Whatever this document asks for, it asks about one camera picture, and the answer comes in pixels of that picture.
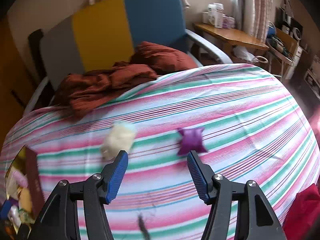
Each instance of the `blue gripper pad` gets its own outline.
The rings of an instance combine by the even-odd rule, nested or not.
[[[118,194],[124,173],[128,167],[128,160],[128,154],[123,154],[114,168],[113,174],[108,183],[108,192],[106,195],[107,204],[110,204],[110,202],[115,199]]]
[[[191,152],[187,155],[187,164],[199,198],[207,203],[209,201],[208,184]]]

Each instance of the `striped bedsheet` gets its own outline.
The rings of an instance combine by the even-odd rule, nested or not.
[[[142,239],[139,214],[152,239],[201,238],[210,206],[198,198],[186,158],[177,156],[179,127],[204,127],[208,153],[201,160],[232,181],[257,181],[281,223],[295,195],[319,176],[315,136],[286,88],[252,65],[213,65],[142,84],[81,120],[61,107],[23,117],[2,148],[1,201],[4,174],[23,145],[38,153],[45,198],[61,179],[77,182],[100,172],[100,145],[115,120],[137,129],[118,196],[106,206],[115,239]],[[233,203],[228,239],[236,209]],[[82,202],[78,212],[86,239]]]

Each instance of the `small table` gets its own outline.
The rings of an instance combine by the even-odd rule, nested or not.
[[[269,47],[266,44],[240,30],[219,29],[205,23],[194,23],[193,27],[195,32],[200,36],[203,36],[203,33],[205,32],[223,41],[222,50],[229,57],[231,56],[232,46],[236,45],[244,46],[246,48],[269,50]]]

